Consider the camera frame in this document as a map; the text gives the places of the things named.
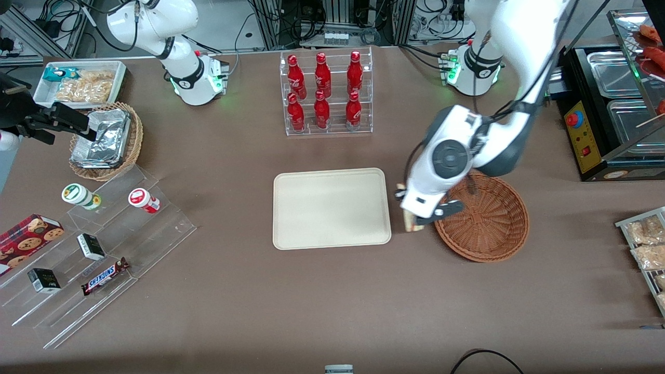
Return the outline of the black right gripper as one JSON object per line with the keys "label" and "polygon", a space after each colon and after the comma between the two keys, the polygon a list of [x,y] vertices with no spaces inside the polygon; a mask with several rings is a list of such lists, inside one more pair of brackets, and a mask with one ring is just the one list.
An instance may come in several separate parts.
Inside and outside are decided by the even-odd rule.
{"label": "black right gripper", "polygon": [[86,114],[62,102],[55,102],[50,108],[38,105],[29,93],[29,84],[1,73],[2,130],[52,145],[55,135],[48,132],[47,128],[53,121],[66,126],[71,134],[90,142],[97,139],[97,132],[89,127]]}

